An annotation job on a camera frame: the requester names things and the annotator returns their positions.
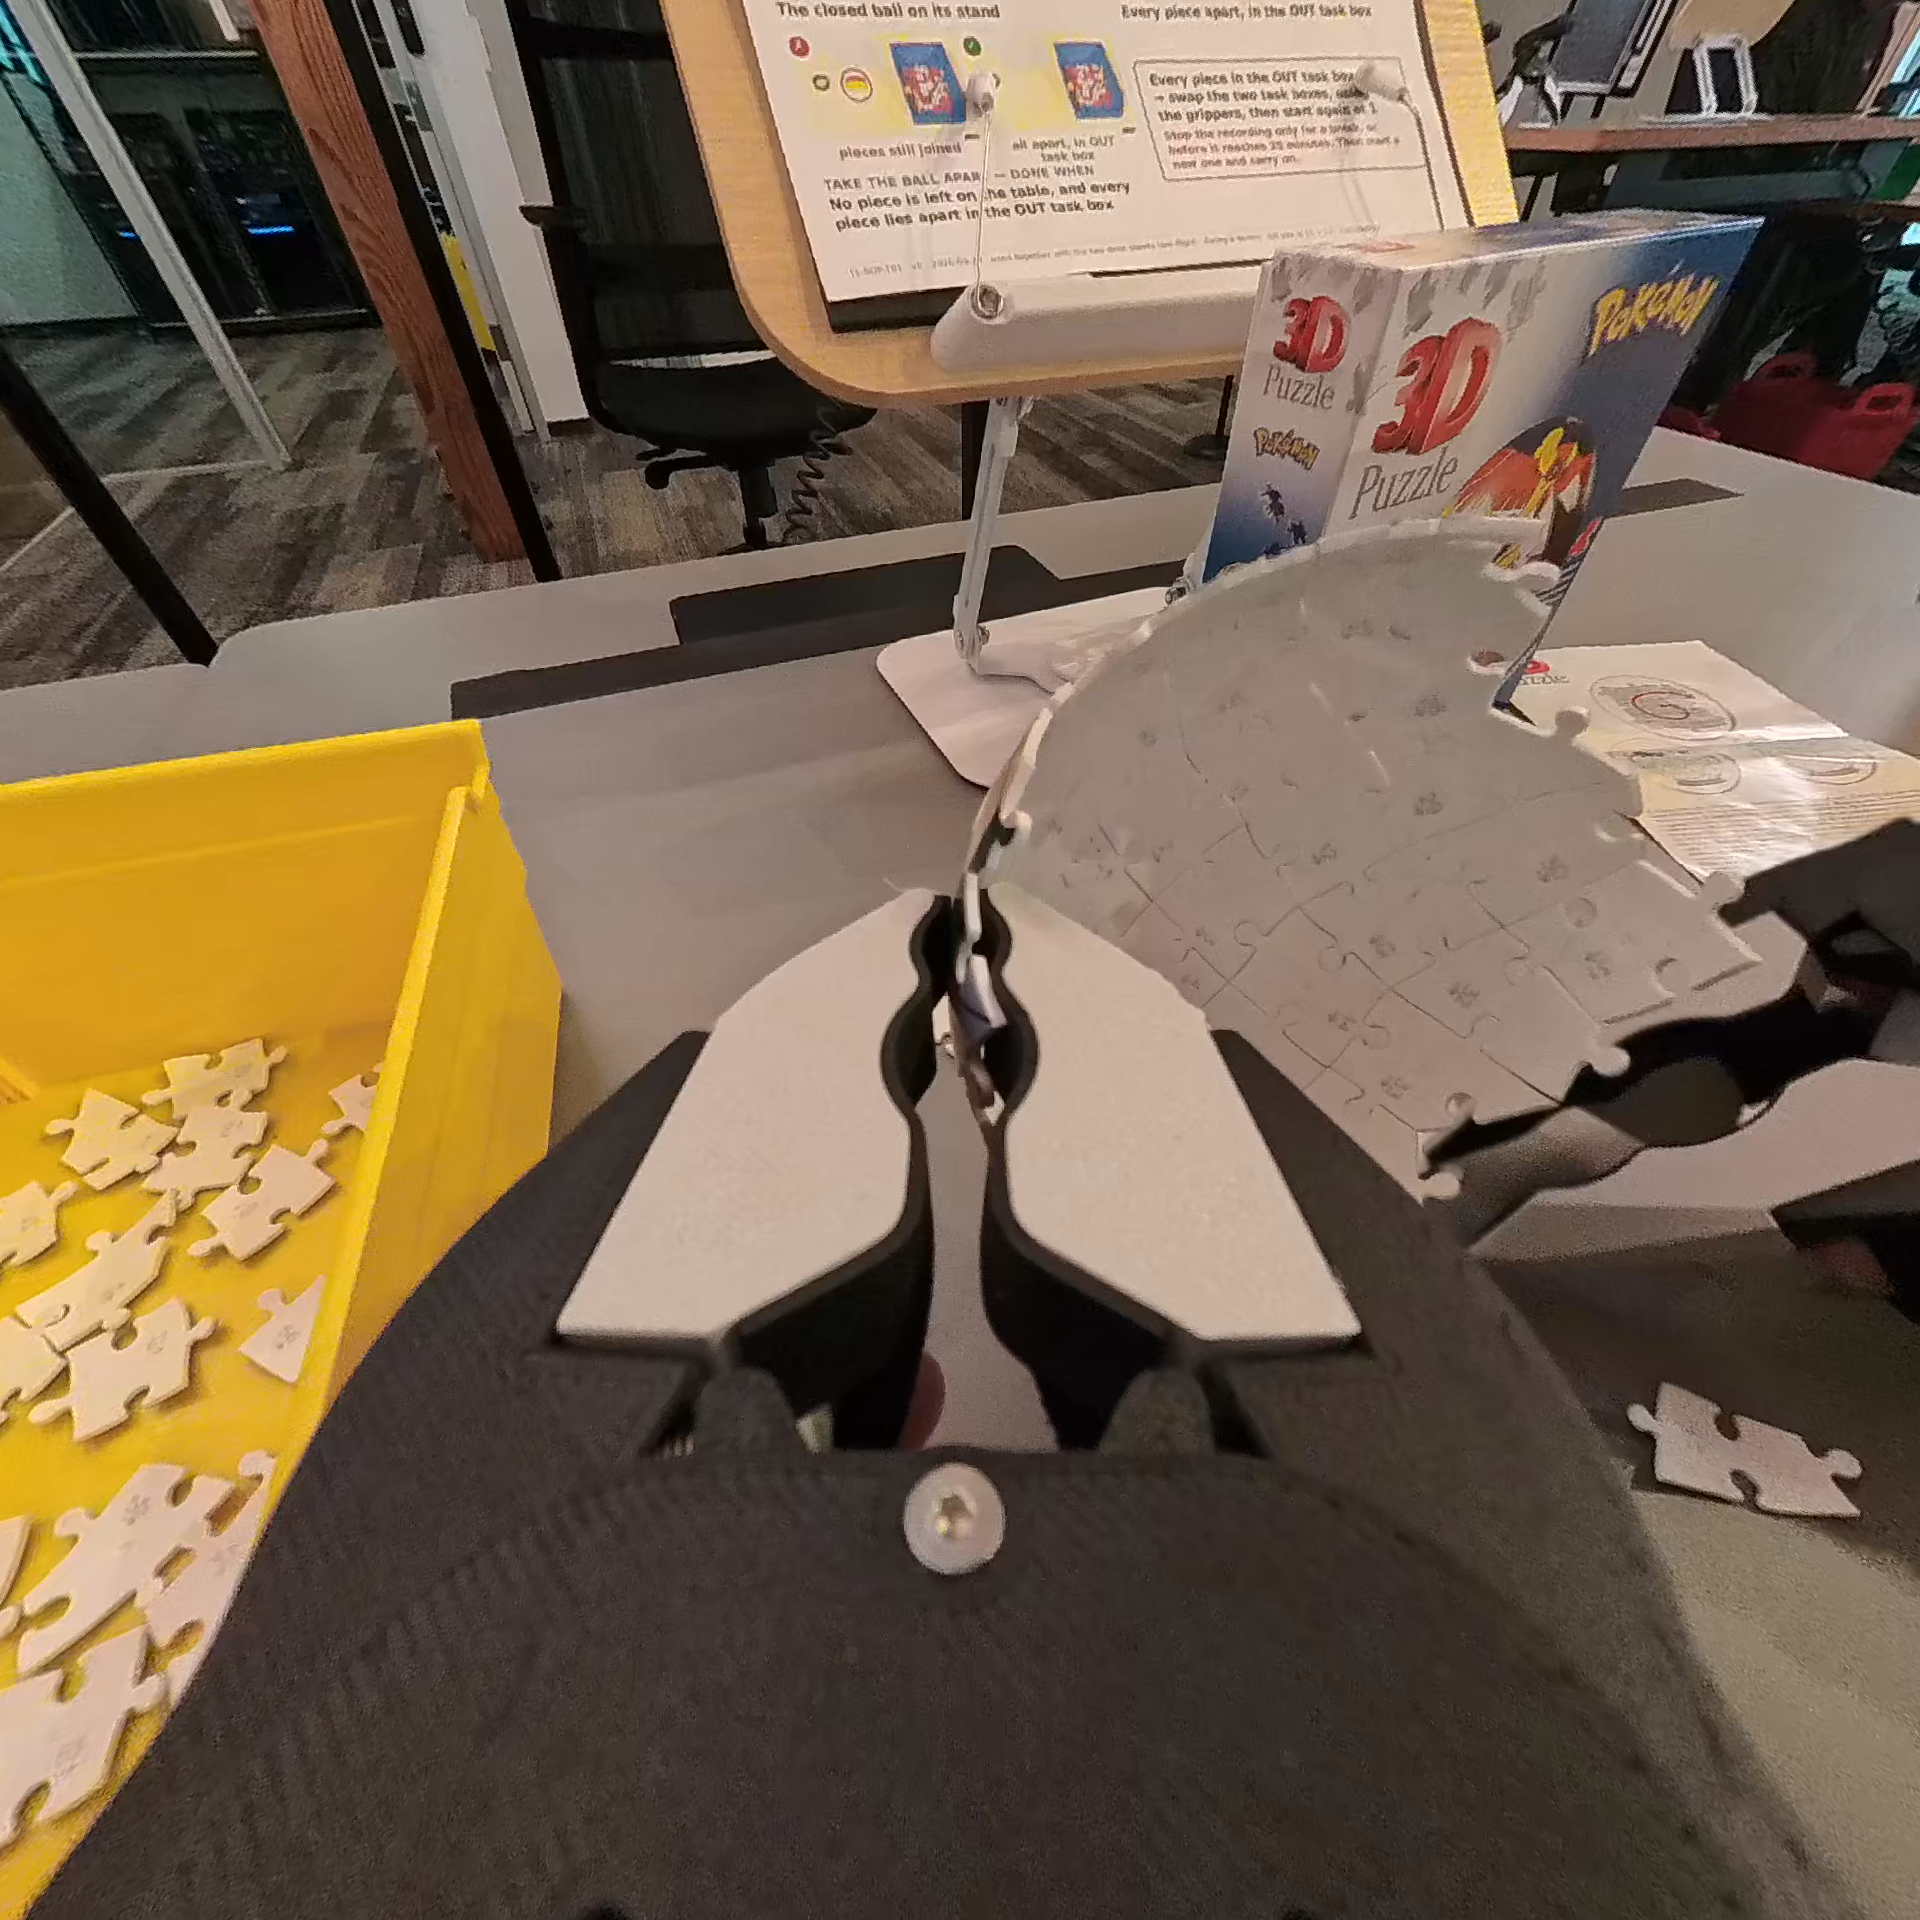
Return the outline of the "pile of puzzle pieces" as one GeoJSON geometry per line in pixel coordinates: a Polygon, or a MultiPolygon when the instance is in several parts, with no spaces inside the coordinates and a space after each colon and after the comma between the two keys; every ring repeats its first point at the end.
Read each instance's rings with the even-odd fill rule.
{"type": "Polygon", "coordinates": [[[2,1091],[2,1918],[181,1706],[328,1404],[371,1193],[371,1024],[2,1091]]]}

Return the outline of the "white puzzle piece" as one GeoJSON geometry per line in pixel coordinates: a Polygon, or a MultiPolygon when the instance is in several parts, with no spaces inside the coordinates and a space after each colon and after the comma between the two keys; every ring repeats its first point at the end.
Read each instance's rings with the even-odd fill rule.
{"type": "Polygon", "coordinates": [[[1721,1417],[1713,1400],[1672,1383],[1656,1391],[1652,1408],[1628,1404],[1624,1417],[1652,1442],[1652,1479],[1670,1492],[1779,1521],[1858,1521],[1849,1486],[1864,1466],[1854,1453],[1812,1453],[1800,1436],[1741,1415],[1721,1417]]]}

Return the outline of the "partly built puzzle ball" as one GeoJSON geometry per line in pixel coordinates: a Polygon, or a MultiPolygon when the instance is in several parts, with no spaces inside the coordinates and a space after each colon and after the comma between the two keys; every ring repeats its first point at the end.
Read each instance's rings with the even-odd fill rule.
{"type": "Polygon", "coordinates": [[[1412,1195],[1459,1122],[1558,1105],[1800,952],[1720,918],[1578,712],[1497,707],[1547,627],[1510,518],[1236,563],[1101,645],[1022,730],[975,868],[1159,972],[1412,1195]]]}

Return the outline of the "black office chair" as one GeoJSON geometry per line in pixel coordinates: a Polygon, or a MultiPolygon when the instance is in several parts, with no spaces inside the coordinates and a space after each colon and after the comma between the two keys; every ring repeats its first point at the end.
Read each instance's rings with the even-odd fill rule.
{"type": "Polygon", "coordinates": [[[755,336],[710,203],[659,3],[505,3],[549,183],[542,237],[587,419],[642,484],[730,474],[743,544],[812,540],[826,466],[872,424],[755,336]]]}

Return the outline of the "blue puzzle box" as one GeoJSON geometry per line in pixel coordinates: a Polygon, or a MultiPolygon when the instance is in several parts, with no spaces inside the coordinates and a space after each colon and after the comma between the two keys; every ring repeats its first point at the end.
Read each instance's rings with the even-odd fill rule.
{"type": "Polygon", "coordinates": [[[1391,522],[1502,518],[1494,563],[1555,608],[1760,230],[1631,208],[1275,255],[1186,588],[1391,522]]]}

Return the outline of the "long background desk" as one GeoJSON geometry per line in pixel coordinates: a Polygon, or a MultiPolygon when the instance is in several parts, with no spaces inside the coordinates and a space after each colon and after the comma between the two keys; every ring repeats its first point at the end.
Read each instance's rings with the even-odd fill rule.
{"type": "Polygon", "coordinates": [[[1509,127],[1515,180],[1551,180],[1565,212],[1821,212],[1915,223],[1912,115],[1644,119],[1509,127]]]}

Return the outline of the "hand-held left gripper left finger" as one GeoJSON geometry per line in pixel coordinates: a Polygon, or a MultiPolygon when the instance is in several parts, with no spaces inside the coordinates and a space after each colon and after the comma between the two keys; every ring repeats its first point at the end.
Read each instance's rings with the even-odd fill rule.
{"type": "Polygon", "coordinates": [[[556,1339],[761,1371],[845,1451],[891,1451],[931,1315],[916,1108],[945,962],[949,901],[908,889],[663,1047],[659,1120],[556,1339]]]}

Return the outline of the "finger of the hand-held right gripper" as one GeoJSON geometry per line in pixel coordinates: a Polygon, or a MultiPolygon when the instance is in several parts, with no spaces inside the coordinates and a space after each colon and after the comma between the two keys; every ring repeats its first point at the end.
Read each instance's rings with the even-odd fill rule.
{"type": "Polygon", "coordinates": [[[1915,821],[1798,856],[1741,882],[1727,925],[1788,925],[1842,984],[1915,993],[1915,821]]]}
{"type": "Polygon", "coordinates": [[[1915,1064],[1839,1058],[1733,1108],[1730,1068],[1656,1068],[1610,1091],[1497,1122],[1487,1142],[1444,1140],[1420,1203],[1487,1262],[1672,1262],[1779,1237],[1842,1201],[1915,1201],[1915,1064]]]}

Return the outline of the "yellow plastic bin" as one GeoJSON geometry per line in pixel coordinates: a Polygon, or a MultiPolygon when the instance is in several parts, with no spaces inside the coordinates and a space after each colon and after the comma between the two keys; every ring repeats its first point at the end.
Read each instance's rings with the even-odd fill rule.
{"type": "Polygon", "coordinates": [[[319,1422],[542,1160],[557,1022],[477,726],[2,788],[2,1091],[154,1058],[179,1120],[227,1122],[267,1034],[387,1037],[319,1422]]]}

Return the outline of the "white paper leaflet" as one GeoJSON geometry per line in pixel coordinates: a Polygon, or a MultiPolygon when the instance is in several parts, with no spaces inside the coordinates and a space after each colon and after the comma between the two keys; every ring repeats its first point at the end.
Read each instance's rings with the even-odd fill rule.
{"type": "Polygon", "coordinates": [[[1510,691],[1637,786],[1637,826],[1691,875],[1757,875],[1915,821],[1915,757],[1844,734],[1701,639],[1547,649],[1510,691]]]}

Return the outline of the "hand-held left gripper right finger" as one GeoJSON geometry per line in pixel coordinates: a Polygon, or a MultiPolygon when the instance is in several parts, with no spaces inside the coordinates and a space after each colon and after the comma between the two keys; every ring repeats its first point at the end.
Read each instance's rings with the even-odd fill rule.
{"type": "Polygon", "coordinates": [[[1045,901],[970,901],[966,1068],[991,1102],[976,1284],[1066,1451],[1149,1371],[1330,1359],[1359,1320],[1204,1017],[1045,901]]]}

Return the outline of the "printed instruction sheet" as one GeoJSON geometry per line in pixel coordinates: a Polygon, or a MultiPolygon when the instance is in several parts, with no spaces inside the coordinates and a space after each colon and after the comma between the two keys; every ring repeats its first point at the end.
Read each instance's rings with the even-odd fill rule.
{"type": "Polygon", "coordinates": [[[828,307],[1469,223],[1420,3],[746,3],[828,307]]]}

